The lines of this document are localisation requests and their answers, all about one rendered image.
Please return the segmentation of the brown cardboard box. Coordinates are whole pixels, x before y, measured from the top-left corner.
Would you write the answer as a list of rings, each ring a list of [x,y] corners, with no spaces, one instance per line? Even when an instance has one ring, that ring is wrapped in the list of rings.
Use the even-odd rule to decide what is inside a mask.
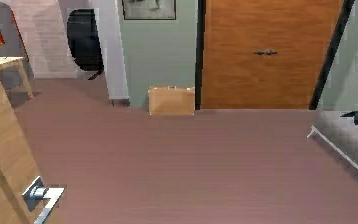
[[[151,87],[148,90],[150,115],[193,115],[195,112],[194,87]]]

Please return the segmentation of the brown wooden room door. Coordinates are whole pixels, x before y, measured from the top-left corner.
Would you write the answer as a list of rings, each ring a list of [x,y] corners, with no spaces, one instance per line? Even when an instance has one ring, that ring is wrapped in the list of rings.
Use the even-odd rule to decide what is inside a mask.
[[[343,3],[206,0],[201,107],[306,109]]]

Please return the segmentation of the black office chair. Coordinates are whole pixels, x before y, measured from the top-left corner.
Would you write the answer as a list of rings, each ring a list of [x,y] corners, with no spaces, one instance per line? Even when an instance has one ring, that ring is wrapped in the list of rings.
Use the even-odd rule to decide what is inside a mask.
[[[67,20],[67,39],[74,62],[84,71],[95,71],[94,80],[104,71],[103,57],[93,9],[75,9]]]

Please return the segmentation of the light wooden open door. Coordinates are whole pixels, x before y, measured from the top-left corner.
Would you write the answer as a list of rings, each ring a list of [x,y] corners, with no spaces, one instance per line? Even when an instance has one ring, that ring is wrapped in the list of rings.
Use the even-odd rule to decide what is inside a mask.
[[[41,175],[25,134],[0,81],[0,224],[65,224],[57,204],[43,223],[48,199],[29,210],[23,193]]]

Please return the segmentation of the framed grey wall picture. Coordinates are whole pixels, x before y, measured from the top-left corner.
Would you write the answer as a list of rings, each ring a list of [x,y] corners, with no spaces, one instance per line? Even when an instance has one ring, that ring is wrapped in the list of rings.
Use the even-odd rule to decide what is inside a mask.
[[[176,0],[122,0],[125,20],[175,20]]]

